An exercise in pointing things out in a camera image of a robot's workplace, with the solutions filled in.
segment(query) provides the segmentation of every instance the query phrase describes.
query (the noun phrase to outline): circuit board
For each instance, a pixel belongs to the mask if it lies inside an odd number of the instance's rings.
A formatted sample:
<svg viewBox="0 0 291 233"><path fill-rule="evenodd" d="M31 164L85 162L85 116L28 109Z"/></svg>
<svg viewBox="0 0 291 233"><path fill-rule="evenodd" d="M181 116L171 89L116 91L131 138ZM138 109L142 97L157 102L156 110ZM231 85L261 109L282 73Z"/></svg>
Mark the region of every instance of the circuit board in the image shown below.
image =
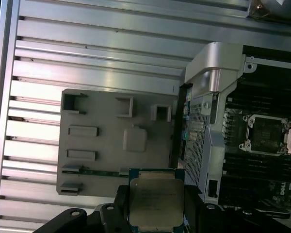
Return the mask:
<svg viewBox="0 0 291 233"><path fill-rule="evenodd" d="M291 227L291 110L282 111L287 104L273 93L246 90L240 86L226 101L219 204L254 206Z"/></svg>

